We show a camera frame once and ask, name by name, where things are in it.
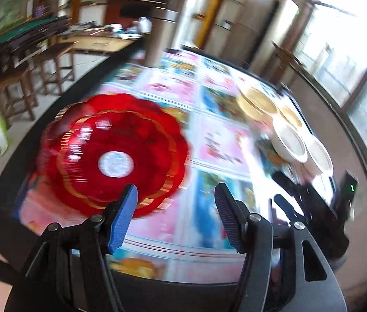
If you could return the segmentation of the white paper bowl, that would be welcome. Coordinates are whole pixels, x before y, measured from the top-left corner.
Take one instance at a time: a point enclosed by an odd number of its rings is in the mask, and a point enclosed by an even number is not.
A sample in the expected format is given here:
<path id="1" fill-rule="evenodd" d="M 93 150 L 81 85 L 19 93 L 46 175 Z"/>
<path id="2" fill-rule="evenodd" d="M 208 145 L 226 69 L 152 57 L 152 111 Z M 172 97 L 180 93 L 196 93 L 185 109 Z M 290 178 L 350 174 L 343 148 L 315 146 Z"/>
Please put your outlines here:
<path id="1" fill-rule="evenodd" d="M 296 129 L 285 120 L 274 119 L 272 121 L 270 141 L 276 153 L 285 161 L 296 161 L 301 164 L 307 161 L 305 143 Z"/>
<path id="2" fill-rule="evenodd" d="M 308 134 L 304 138 L 307 149 L 307 161 L 304 163 L 305 169 L 314 176 L 325 175 L 332 177 L 334 166 L 327 149 L 313 134 Z"/>

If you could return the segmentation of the red flower-shaped plastic plate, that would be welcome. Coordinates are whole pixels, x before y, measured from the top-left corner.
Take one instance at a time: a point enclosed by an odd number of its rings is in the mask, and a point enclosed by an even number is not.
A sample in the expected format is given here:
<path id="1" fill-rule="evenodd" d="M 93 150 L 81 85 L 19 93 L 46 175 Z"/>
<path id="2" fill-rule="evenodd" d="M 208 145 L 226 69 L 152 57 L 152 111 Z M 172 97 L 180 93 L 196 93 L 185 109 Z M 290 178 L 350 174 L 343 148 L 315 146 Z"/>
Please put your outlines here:
<path id="1" fill-rule="evenodd" d="M 62 138 L 57 166 L 65 189 L 100 209 L 128 184 L 138 202 L 172 187 L 176 142 L 161 124 L 131 110 L 103 111 L 78 120 Z"/>

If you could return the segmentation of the colourful printed tablecloth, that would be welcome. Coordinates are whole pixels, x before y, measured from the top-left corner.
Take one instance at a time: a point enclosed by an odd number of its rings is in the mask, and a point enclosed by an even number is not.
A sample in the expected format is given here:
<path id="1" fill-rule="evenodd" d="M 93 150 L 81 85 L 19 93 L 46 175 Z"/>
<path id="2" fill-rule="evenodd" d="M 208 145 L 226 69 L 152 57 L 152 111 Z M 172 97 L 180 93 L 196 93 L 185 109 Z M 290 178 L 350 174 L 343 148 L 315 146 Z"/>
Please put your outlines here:
<path id="1" fill-rule="evenodd" d="M 286 215 L 273 198 L 286 191 L 273 181 L 276 171 L 294 183 L 310 182 L 325 201 L 332 200 L 328 174 L 307 176 L 298 164 L 283 162 L 261 124 L 246 124 L 235 99 L 245 87 L 294 110 L 287 96 L 258 79 L 189 51 L 165 54 L 159 68 L 144 68 L 134 57 L 90 91 L 156 103 L 178 120 L 189 146 L 177 192 L 131 221 L 124 243 L 108 258 L 113 270 L 172 282 L 234 282 L 244 258 L 231 247 L 215 206 L 214 188 L 221 182 L 252 212 L 279 223 Z"/>

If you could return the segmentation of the beige plastic bowl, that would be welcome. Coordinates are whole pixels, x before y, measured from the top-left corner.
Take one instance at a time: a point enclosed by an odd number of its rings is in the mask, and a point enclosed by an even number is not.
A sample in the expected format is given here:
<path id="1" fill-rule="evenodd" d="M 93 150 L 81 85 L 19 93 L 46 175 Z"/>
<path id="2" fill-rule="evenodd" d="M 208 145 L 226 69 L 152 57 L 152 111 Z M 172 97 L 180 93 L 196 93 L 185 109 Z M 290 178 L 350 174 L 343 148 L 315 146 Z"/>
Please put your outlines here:
<path id="1" fill-rule="evenodd" d="M 266 122 L 279 114 L 273 100 L 256 88 L 240 89 L 236 101 L 241 110 L 252 120 Z"/>
<path id="2" fill-rule="evenodd" d="M 281 116 L 296 129 L 299 129 L 303 126 L 301 119 L 289 107 L 279 107 L 279 112 Z"/>

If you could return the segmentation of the red plate with gold characters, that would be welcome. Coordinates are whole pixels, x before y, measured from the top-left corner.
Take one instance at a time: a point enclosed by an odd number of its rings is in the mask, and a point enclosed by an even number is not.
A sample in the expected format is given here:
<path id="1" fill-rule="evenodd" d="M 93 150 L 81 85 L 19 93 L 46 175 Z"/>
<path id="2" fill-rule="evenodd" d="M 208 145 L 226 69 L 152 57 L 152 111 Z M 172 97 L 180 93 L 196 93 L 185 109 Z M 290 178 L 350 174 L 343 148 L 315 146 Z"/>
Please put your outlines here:
<path id="1" fill-rule="evenodd" d="M 172 178 L 172 187 L 156 199 L 145 199 L 143 202 L 138 202 L 137 200 L 137 207 L 133 216 L 134 218 L 141 218 L 151 214 L 153 211 L 165 210 L 168 206 L 168 199 L 178 191 L 179 186 L 185 178 L 189 145 L 183 135 L 184 133 L 180 123 L 173 115 L 167 113 L 166 110 L 155 102 L 147 99 L 139 99 L 131 94 L 97 94 L 86 101 L 74 103 L 61 111 L 55 120 L 43 131 L 37 158 L 38 172 L 48 181 L 51 192 L 60 202 L 85 216 L 103 212 L 109 203 L 118 199 L 120 195 L 116 199 L 104 204 L 100 209 L 89 206 L 82 199 L 68 193 L 64 187 L 62 175 L 57 166 L 63 136 L 81 118 L 107 110 L 135 111 L 140 113 L 147 118 L 158 121 L 165 131 L 174 138 L 176 142 L 176 162 L 178 163 L 178 168 L 175 176 Z"/>

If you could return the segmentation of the dark wooden chair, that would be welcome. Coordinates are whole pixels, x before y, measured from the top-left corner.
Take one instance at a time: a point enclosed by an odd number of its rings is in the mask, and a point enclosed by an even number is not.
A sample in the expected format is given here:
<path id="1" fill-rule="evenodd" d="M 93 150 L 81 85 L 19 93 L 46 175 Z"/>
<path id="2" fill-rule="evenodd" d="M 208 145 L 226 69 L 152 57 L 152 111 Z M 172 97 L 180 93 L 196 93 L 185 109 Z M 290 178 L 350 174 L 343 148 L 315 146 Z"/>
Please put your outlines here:
<path id="1" fill-rule="evenodd" d="M 273 53 L 261 72 L 264 80 L 274 86 L 283 84 L 290 87 L 299 78 L 310 79 L 309 73 L 295 55 L 275 42 L 272 45 Z"/>

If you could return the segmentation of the wooden stool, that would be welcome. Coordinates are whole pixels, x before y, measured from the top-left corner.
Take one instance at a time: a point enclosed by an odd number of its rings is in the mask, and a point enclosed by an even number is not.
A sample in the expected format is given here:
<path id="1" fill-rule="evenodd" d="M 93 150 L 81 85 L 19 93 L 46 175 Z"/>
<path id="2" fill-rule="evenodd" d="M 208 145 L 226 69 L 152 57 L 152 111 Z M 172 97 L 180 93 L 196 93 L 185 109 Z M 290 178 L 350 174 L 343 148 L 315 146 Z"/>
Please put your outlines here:
<path id="1" fill-rule="evenodd" d="M 74 54 L 76 42 L 60 42 L 53 44 L 33 57 L 33 69 L 38 73 L 43 94 L 62 95 L 63 84 L 76 80 L 74 71 Z"/>
<path id="2" fill-rule="evenodd" d="M 25 62 L 0 74 L 0 113 L 11 127 L 10 120 L 27 113 L 30 120 L 36 120 L 34 108 L 38 105 L 31 79 L 31 69 Z"/>

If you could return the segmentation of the window with metal grille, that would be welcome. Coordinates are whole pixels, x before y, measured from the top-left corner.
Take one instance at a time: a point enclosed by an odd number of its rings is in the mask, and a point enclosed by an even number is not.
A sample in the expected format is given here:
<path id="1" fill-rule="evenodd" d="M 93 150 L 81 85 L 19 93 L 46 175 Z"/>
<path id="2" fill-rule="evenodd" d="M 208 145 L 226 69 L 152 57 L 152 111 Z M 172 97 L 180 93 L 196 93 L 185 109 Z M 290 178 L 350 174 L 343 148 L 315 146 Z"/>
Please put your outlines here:
<path id="1" fill-rule="evenodd" d="M 367 156 L 367 0 L 308 1 L 312 11 L 293 52 Z"/>

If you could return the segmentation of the white air conditioner column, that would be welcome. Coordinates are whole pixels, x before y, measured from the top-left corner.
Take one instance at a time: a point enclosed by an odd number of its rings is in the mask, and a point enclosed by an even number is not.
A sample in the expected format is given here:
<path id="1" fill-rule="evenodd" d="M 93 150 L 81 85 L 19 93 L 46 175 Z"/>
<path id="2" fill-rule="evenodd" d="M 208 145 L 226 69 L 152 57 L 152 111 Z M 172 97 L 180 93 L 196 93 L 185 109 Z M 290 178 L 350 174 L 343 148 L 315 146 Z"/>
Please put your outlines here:
<path id="1" fill-rule="evenodd" d="M 298 10 L 295 0 L 249 1 L 231 26 L 221 57 L 249 68 L 271 37 L 286 34 Z"/>

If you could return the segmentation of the green mahjong table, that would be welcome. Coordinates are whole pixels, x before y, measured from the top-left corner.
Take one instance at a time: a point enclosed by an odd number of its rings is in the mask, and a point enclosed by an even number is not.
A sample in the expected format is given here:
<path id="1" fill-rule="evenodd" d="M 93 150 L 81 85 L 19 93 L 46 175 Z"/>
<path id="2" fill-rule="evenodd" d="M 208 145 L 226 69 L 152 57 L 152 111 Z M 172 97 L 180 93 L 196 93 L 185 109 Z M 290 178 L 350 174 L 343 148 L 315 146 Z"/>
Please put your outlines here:
<path id="1" fill-rule="evenodd" d="M 29 47 L 68 29 L 70 18 L 51 17 L 29 21 L 0 36 L 0 66 L 10 64 Z"/>

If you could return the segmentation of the low wooden cabinet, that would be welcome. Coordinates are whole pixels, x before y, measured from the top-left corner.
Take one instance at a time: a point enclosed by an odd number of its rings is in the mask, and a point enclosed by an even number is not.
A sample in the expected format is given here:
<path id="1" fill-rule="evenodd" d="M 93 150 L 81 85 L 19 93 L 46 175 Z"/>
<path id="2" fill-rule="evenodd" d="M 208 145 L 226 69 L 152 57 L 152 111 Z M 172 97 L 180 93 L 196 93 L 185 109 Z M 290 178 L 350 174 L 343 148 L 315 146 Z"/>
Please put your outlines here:
<path id="1" fill-rule="evenodd" d="M 115 53 L 133 44 L 135 40 L 123 40 L 104 28 L 66 31 L 57 36 L 58 43 L 72 42 L 75 51 Z"/>

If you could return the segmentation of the tall stainless steel thermos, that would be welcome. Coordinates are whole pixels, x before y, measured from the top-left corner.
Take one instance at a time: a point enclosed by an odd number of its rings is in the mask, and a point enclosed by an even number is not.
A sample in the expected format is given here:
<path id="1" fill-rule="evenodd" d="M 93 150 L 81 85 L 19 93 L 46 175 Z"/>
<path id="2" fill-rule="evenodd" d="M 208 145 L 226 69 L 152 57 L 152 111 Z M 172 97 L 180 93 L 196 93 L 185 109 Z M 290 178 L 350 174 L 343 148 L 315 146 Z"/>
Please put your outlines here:
<path id="1" fill-rule="evenodd" d="M 143 65 L 157 67 L 165 51 L 181 50 L 191 8 L 195 0 L 167 0 L 166 7 L 155 7 L 152 12 L 152 28 L 146 39 Z"/>

